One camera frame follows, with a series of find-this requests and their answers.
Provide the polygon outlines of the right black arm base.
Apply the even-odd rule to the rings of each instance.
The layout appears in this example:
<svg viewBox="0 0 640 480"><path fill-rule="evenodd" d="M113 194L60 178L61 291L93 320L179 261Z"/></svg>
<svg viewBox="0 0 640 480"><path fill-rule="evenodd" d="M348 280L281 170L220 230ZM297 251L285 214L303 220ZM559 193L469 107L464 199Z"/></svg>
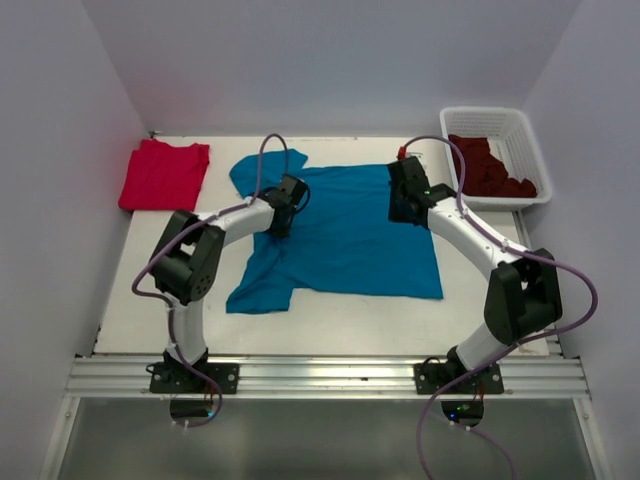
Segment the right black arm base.
<svg viewBox="0 0 640 480"><path fill-rule="evenodd" d="M479 373L468 375L452 348L446 358L427 357L413 365L413 379L418 395L432 395L455 382L440 396L440 408L448 421L465 427L477 426L484 417L487 395L505 392L501 370L493 364Z"/></svg>

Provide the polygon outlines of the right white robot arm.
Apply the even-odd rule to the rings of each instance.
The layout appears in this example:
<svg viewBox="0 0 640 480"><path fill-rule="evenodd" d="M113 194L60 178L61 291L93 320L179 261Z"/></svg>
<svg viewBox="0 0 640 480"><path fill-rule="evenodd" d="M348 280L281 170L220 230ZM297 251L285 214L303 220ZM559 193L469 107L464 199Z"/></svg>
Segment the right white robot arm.
<svg viewBox="0 0 640 480"><path fill-rule="evenodd" d="M468 392L481 380L479 366L562 315L556 267L545 249L526 258L525 247L504 240L492 243L483 233L497 236L466 208L445 184L430 185L415 157L387 165L390 176L388 218L423 227L453 245L488 281L481 325L447 353L441 366L451 389Z"/></svg>

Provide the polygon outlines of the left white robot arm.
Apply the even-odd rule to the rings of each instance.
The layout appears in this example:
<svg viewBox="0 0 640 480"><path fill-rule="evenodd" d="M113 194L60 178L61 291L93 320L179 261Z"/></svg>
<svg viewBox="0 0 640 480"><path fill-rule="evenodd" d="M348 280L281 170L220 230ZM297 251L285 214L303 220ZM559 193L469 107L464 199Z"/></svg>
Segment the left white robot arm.
<svg viewBox="0 0 640 480"><path fill-rule="evenodd" d="M207 383L204 298L214 285L223 249L256 233L286 237L310 197L304 181L285 174L277 186L218 213L178 210L170 217L150 259L150 275L169 301L163 363L174 368L172 379L185 392L197 392Z"/></svg>

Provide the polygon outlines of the blue t shirt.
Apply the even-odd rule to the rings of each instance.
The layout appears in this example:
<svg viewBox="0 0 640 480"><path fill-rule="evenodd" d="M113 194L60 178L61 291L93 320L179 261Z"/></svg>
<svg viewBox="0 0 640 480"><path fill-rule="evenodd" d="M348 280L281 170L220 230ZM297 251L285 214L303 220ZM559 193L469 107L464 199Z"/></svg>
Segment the blue t shirt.
<svg viewBox="0 0 640 480"><path fill-rule="evenodd" d="M311 199L289 235L254 237L229 313L288 310L294 290L441 300L444 297L430 232L388 219L389 175L382 165L310 167L296 150L250 155L230 179L242 196L274 187L288 172L307 183Z"/></svg>

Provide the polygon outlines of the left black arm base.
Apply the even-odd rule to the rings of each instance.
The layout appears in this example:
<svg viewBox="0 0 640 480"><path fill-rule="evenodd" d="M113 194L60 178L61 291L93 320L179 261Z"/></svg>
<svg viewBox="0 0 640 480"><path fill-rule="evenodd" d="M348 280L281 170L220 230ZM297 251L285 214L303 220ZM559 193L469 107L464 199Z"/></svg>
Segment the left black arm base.
<svg viewBox="0 0 640 480"><path fill-rule="evenodd" d="M212 363L205 352L193 365L185 366L169 353L145 368L150 374L149 392L169 399L171 419L183 428L211 422L218 414L223 397L237 393L240 365Z"/></svg>

